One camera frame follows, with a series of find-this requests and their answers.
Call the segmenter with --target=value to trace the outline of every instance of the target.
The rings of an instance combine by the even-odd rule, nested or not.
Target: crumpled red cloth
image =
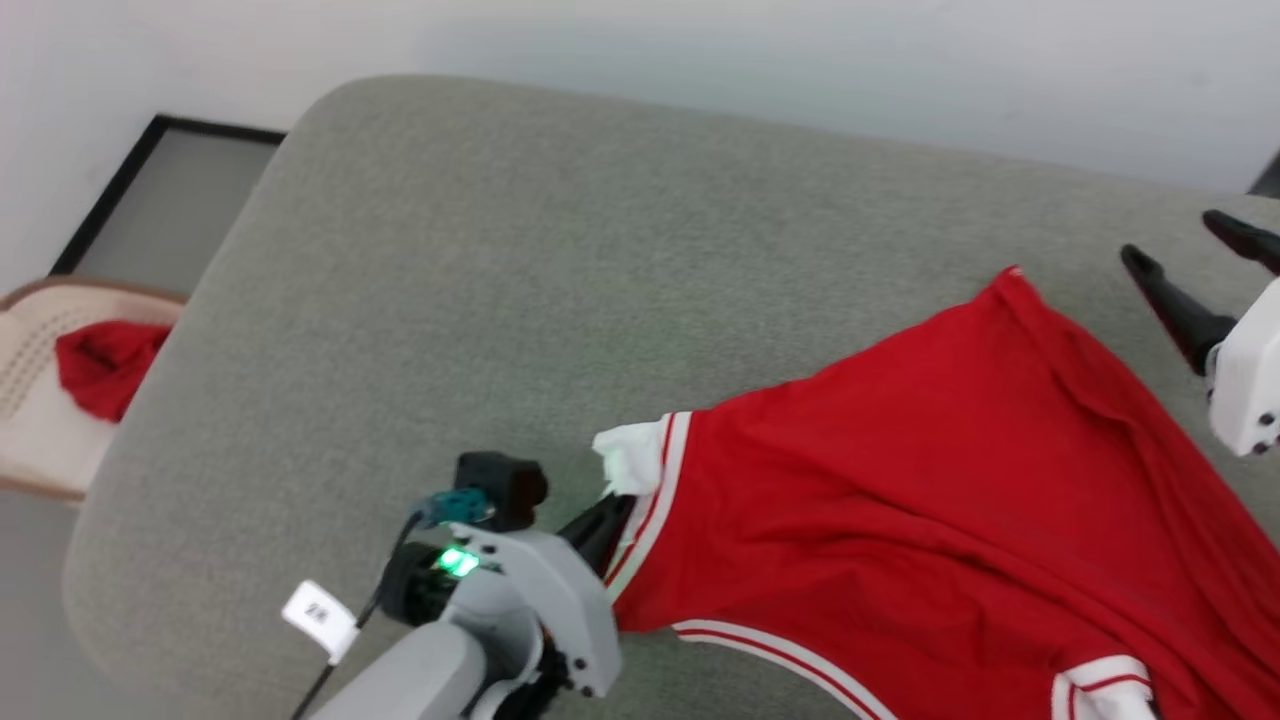
[[[119,423],[170,329],[124,320],[84,325],[54,343],[58,377],[82,410]]]

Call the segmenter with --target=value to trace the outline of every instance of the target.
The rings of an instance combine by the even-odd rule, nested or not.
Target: gray table
[[[366,597],[465,450],[540,460],[543,525],[595,497],[604,428],[817,370],[1019,263],[1114,348],[1280,536],[1275,459],[1235,460],[1124,274],[1137,242],[1222,310],[1267,281],[1199,228],[1280,205],[466,79],[362,81],[300,122],[120,428],[70,550],[93,660],[175,716],[282,717],[324,662],[300,579]],[[401,633],[375,621],[339,687]],[[625,641],[556,717],[835,717],[764,661]]]

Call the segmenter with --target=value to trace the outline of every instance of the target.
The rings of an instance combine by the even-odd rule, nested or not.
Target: green led indicator
[[[440,553],[435,564],[454,578],[466,578],[467,573],[480,566],[480,559],[465,550],[451,547]]]

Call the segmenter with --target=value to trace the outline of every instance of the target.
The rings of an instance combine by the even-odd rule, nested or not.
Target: red fabric
[[[1134,671],[1070,674],[1114,656],[1146,666],[1166,720],[1280,719],[1280,555],[1018,269],[687,423],[628,552],[652,550],[611,578],[623,630],[675,624],[748,652],[758,637],[685,621],[767,633],[847,673],[867,693],[846,706],[879,720],[1102,716],[1080,693],[1152,692]]]
[[[119,423],[170,328],[110,320],[58,338],[58,377],[76,405]]]

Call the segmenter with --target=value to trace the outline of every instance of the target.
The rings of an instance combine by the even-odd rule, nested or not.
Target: white label with number
[[[360,634],[351,610],[311,580],[293,591],[280,616],[329,651],[329,665],[340,662]]]

